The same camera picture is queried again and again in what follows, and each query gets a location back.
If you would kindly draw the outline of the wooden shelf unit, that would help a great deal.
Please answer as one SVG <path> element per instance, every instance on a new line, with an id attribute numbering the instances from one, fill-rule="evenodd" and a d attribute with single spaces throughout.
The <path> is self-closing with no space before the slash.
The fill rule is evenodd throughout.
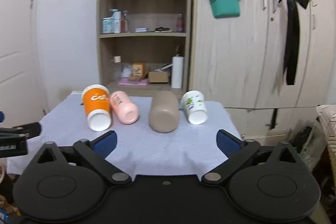
<path id="1" fill-rule="evenodd" d="M 97 0 L 97 58 L 100 83 L 110 91 L 123 90 L 131 96 L 151 97 L 160 90 L 172 90 L 181 97 L 187 91 L 191 47 L 192 0 Z M 110 9 L 127 10 L 129 32 L 102 34 L 102 19 L 112 17 Z M 183 15 L 184 32 L 177 32 L 178 15 Z M 144 63 L 150 71 L 184 57 L 182 87 L 167 84 L 119 86 L 113 80 L 113 57 L 125 65 Z"/>

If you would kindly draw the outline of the orange paper cup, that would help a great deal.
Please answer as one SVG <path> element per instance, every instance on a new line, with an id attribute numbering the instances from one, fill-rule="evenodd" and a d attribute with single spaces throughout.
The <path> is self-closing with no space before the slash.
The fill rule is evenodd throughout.
<path id="1" fill-rule="evenodd" d="M 82 91 L 81 98 L 90 129 L 95 132 L 107 130 L 112 123 L 108 89 L 93 84 Z"/>

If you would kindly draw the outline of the red-liquid glass bottle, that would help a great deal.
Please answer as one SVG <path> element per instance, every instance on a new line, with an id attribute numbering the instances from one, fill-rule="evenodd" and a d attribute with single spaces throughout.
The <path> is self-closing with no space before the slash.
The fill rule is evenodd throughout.
<path id="1" fill-rule="evenodd" d="M 122 22 L 121 22 L 122 32 L 127 33 L 127 32 L 129 32 L 129 20 L 127 18 L 128 12 L 127 12 L 127 10 L 124 10 L 122 13 L 123 13 Z"/>

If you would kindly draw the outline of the white table cloth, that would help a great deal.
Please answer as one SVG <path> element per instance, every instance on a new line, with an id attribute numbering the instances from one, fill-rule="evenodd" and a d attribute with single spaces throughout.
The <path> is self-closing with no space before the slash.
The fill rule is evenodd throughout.
<path id="1" fill-rule="evenodd" d="M 113 117 L 111 129 L 117 134 L 116 148 L 106 160 L 131 177 L 142 175 L 189 175 L 202 177 L 228 158 L 217 147 L 217 132 L 226 130 L 239 137 L 230 115 L 222 104 L 207 101 L 208 119 L 200 125 L 190 124 L 180 112 L 179 126 L 170 133 L 153 131 L 148 122 L 150 97 L 132 97 L 138 106 L 139 120 L 121 124 Z M 58 146 L 73 145 L 80 139 L 93 140 L 101 134 L 88 127 L 80 94 L 71 94 L 41 120 L 42 133 L 28 141 L 29 154 L 10 157 L 8 173 L 21 174 L 33 156 L 47 141 Z"/>

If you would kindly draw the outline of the wooden wardrobe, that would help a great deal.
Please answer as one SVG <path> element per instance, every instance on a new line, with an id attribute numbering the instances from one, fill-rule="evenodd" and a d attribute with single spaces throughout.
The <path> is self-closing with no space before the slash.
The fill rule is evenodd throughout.
<path id="1" fill-rule="evenodd" d="M 189 87 L 217 101 L 247 138 L 273 141 L 311 124 L 326 100 L 335 54 L 334 0 L 298 8 L 300 42 L 294 85 L 282 68 L 286 0 L 239 0 L 240 16 L 214 18 L 194 0 Z"/>

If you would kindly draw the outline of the orange small carton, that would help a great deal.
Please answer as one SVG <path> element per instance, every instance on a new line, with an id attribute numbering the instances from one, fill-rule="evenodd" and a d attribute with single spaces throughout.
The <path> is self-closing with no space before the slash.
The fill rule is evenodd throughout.
<path id="1" fill-rule="evenodd" d="M 132 64 L 132 76 L 135 78 L 143 78 L 145 76 L 145 64 L 133 63 Z"/>

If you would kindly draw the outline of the pink small bottle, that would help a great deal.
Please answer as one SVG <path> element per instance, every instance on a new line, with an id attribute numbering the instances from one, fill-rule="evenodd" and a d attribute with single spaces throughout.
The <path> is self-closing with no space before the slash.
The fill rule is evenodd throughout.
<path id="1" fill-rule="evenodd" d="M 184 32 L 184 20 L 183 20 L 182 14 L 178 15 L 176 29 L 177 29 L 177 32 Z"/>

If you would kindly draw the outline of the clear bottle beige cap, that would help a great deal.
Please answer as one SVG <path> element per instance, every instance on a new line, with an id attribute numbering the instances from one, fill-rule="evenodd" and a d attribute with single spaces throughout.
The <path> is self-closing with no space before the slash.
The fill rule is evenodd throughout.
<path id="1" fill-rule="evenodd" d="M 119 82 L 122 78 L 122 62 L 121 56 L 114 56 L 113 57 L 113 80 L 114 82 Z"/>

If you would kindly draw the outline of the pink flat box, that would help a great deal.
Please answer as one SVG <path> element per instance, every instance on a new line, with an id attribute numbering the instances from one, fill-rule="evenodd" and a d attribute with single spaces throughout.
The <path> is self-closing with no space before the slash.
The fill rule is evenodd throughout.
<path id="1" fill-rule="evenodd" d="M 141 79 L 139 81 L 131 81 L 130 79 L 124 78 L 118 82 L 119 86 L 147 86 L 149 83 L 148 79 Z"/>

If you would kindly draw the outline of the white door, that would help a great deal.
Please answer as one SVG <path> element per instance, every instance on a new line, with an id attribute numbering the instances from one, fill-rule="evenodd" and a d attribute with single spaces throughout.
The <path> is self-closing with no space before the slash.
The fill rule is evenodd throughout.
<path id="1" fill-rule="evenodd" d="M 46 111 L 36 0 L 1 0 L 1 126 L 38 122 Z"/>

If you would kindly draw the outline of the pink tumbler cup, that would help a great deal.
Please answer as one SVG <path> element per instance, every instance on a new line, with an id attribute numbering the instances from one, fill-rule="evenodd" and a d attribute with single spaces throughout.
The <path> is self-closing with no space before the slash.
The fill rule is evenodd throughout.
<path id="1" fill-rule="evenodd" d="M 124 91 L 116 91 L 109 97 L 112 110 L 123 124 L 133 124 L 139 118 L 138 107 Z"/>

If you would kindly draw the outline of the white paper towel roll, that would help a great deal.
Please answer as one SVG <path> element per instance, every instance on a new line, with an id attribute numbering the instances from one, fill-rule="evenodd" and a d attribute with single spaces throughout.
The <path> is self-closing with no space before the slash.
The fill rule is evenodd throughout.
<path id="1" fill-rule="evenodd" d="M 184 57 L 182 56 L 174 56 L 172 58 L 171 87 L 173 89 L 179 89 L 182 87 L 183 62 Z"/>

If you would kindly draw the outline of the white spray bottle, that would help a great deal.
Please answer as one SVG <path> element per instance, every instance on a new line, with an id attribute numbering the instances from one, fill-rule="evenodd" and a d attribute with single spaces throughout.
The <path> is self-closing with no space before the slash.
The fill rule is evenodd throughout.
<path id="1" fill-rule="evenodd" d="M 112 14 L 113 21 L 113 33 L 120 34 L 121 33 L 121 11 L 119 9 L 110 9 Z"/>

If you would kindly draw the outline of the teal tin can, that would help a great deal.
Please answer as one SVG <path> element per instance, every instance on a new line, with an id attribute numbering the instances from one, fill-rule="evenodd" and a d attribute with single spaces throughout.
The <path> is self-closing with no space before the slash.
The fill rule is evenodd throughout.
<path id="1" fill-rule="evenodd" d="M 114 19 L 112 17 L 102 19 L 102 34 L 114 33 Z"/>

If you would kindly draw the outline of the black ribbon bow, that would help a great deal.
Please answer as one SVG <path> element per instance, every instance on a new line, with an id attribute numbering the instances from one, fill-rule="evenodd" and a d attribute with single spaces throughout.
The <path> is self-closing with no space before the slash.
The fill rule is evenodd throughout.
<path id="1" fill-rule="evenodd" d="M 299 42 L 300 42 L 300 20 L 297 5 L 307 9 L 309 0 L 286 0 L 288 8 L 288 21 L 286 29 L 286 43 L 283 62 L 283 75 L 288 86 L 295 85 L 297 74 Z"/>

